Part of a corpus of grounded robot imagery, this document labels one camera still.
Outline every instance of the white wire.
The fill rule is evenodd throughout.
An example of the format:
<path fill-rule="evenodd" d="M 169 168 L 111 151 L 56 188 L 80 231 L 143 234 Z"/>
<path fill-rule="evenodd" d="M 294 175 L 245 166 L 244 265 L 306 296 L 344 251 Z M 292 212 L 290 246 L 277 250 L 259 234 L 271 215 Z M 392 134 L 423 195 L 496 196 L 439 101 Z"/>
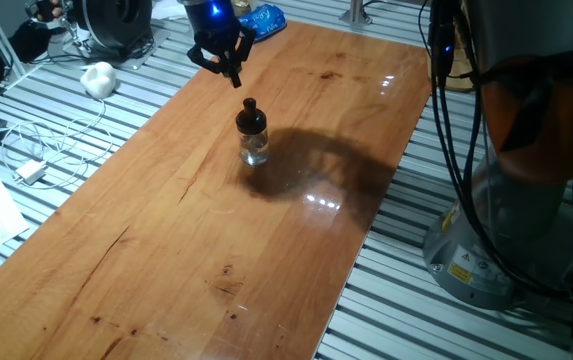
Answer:
<path fill-rule="evenodd" d="M 4 165 L 6 166 L 8 171 L 15 174 L 15 171 L 10 168 L 10 166 L 8 165 L 8 162 L 6 161 L 6 157 L 7 157 L 6 156 L 6 152 L 7 152 L 6 146 L 7 146 L 8 136 L 11 133 L 16 132 L 19 136 L 19 140 L 21 141 L 22 145 L 26 148 L 27 152 L 30 153 L 33 157 L 41 159 L 41 161 L 45 162 L 46 165 L 55 164 L 59 161 L 64 161 L 68 165 L 77 165 L 77 168 L 75 169 L 73 174 L 71 176 L 69 176 L 66 180 L 64 180 L 58 184 L 52 184 L 52 185 L 42 186 L 42 187 L 35 186 L 35 184 L 28 185 L 28 184 L 24 183 L 23 181 L 20 182 L 21 184 L 28 186 L 32 189 L 36 189 L 36 190 L 48 190 L 48 189 L 52 189 L 52 188 L 61 187 L 61 186 L 75 183 L 76 180 L 73 180 L 73 179 L 75 179 L 76 176 L 80 173 L 79 171 L 82 168 L 82 166 L 86 166 L 86 169 L 82 172 L 82 174 L 83 174 L 88 170 L 88 164 L 90 162 L 93 162 L 93 161 L 96 161 L 97 159 L 103 158 L 106 154 L 108 154 L 110 152 L 110 149 L 113 147 L 113 144 L 114 144 L 113 135 L 110 132 L 108 132 L 108 130 L 101 129 L 103 132 L 106 133 L 106 135 L 108 135 L 108 138 L 110 139 L 110 141 L 109 141 L 108 146 L 104 149 L 104 151 L 101 154 L 99 154 L 93 158 L 86 159 L 84 156 L 81 156 L 81 158 L 76 159 L 76 161 L 67 161 L 69 158 L 73 158 L 73 156 L 71 156 L 71 155 L 64 155 L 63 157 L 56 159 L 54 161 L 53 161 L 53 158 L 55 158 L 58 155 L 62 155 L 62 153 L 64 153 L 64 152 L 69 152 L 70 150 L 77 147 L 77 144 L 80 142 L 80 140 L 85 135 L 88 135 L 89 132 L 91 132 L 91 131 L 99 132 L 99 130 L 96 130 L 93 128 L 99 123 L 99 121 L 104 117 L 104 114 L 106 113 L 106 103 L 104 102 L 104 100 L 99 100 L 99 101 L 102 103 L 102 110 L 97 114 L 97 116 L 95 117 L 94 120 L 91 121 L 91 120 L 84 119 L 84 118 L 71 120 L 66 125 L 64 133 L 62 135 L 57 135 L 55 133 L 55 131 L 53 130 L 53 128 L 50 125 L 48 125 L 47 123 L 41 122 L 41 121 L 32 121 L 32 120 L 21 121 L 21 122 L 15 124 L 9 128 L 0 129 L 0 131 L 5 131 L 5 130 L 7 131 L 6 135 L 4 135 L 4 138 L 2 139 L 1 147 L 2 147 L 2 161 L 4 162 Z M 71 126 L 73 124 L 79 123 L 79 124 L 83 125 L 84 122 L 86 122 L 86 126 L 82 127 L 81 130 L 78 130 L 78 131 L 73 132 L 73 133 L 69 133 L 69 131 L 71 131 Z M 42 134 L 39 131 L 38 126 L 45 128 L 48 132 L 50 132 L 50 135 Z M 33 146 L 30 146 L 31 144 L 26 143 L 26 141 L 24 140 L 24 136 L 34 137 L 37 139 L 37 146 L 39 146 L 39 148 L 40 148 L 39 153 L 36 153 L 36 151 L 34 149 L 34 145 L 35 145 L 34 143 L 32 144 Z M 67 145 L 66 142 L 71 137 L 73 137 L 74 141 L 71 145 Z M 44 159 L 44 156 L 46 155 L 46 149 L 49 149 L 51 152 L 54 152 L 54 154 L 49 156 L 47 159 Z M 11 160 L 15 160 L 15 161 L 22 161 L 22 160 L 11 158 L 10 156 L 8 158 Z"/>

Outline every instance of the small clear bottle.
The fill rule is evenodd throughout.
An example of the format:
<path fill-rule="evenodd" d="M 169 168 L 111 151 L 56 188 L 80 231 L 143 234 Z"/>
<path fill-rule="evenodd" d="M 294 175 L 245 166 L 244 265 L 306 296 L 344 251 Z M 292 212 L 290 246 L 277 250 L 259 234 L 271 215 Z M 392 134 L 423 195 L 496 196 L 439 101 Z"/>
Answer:
<path fill-rule="evenodd" d="M 261 165 L 268 160 L 268 130 L 266 114 L 257 108 L 253 98 L 244 100 L 244 110 L 237 114 L 239 130 L 239 157 L 250 166 Z"/>

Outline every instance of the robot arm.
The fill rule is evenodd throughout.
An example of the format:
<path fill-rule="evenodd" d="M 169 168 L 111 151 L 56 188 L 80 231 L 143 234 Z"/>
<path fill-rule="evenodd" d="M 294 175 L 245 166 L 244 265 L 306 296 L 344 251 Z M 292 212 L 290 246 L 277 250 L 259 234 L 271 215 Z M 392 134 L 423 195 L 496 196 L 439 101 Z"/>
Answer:
<path fill-rule="evenodd" d="M 181 0 L 181 3 L 195 32 L 195 46 L 188 51 L 188 57 L 204 69 L 230 78 L 233 87 L 240 87 L 239 72 L 250 54 L 255 30 L 240 24 L 230 0 Z M 215 55 L 218 62 L 204 58 L 202 49 Z"/>

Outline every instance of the metal grating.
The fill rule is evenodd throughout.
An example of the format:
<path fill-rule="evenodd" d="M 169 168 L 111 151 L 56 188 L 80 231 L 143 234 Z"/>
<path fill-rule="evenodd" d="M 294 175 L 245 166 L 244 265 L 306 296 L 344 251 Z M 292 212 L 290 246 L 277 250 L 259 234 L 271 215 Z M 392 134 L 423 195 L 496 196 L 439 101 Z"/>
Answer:
<path fill-rule="evenodd" d="M 419 5 L 401 1 L 373 4 L 373 24 L 351 26 L 338 20 L 349 0 L 271 0 L 290 20 L 422 46 L 417 30 Z M 422 15 L 424 23 L 429 13 Z M 0 246 L 0 265 L 92 173 L 139 129 L 198 70 L 186 57 L 192 45 L 186 20 L 154 22 L 169 39 L 137 71 L 118 70 L 117 94 L 97 128 L 108 130 L 114 146 L 90 164 L 72 184 L 52 190 L 17 186 L 1 161 L 0 178 L 28 221 L 30 230 Z M 0 96 L 0 117 L 10 122 L 46 121 L 59 132 L 70 120 L 96 116 L 101 106 L 88 99 L 78 82 L 81 71 L 42 66 Z M 473 97 L 449 93 L 453 136 L 463 161 L 472 123 Z M 551 304 L 539 313 L 516 309 L 480 310 L 452 298 L 425 269 L 424 233 L 454 201 L 429 103 L 419 119 L 399 168 L 347 279 L 322 336 L 318 359 L 558 359 L 573 357 L 572 309 Z M 86 137 L 71 150 L 88 157 L 103 152 L 108 139 Z M 9 146 L 11 168 L 25 161 L 23 147 Z M 483 155 L 478 145 L 476 160 Z M 59 183 L 75 169 L 60 163 L 47 184 Z"/>

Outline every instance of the wooden tabletop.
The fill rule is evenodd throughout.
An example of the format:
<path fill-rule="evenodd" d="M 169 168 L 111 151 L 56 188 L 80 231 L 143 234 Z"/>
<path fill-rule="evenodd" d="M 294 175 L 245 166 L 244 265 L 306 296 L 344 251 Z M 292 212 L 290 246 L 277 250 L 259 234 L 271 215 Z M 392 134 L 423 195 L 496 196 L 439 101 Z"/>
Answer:
<path fill-rule="evenodd" d="M 310 359 L 429 95 L 421 48 L 290 22 L 201 70 L 0 268 L 0 359 Z M 242 166 L 254 97 L 271 158 Z"/>

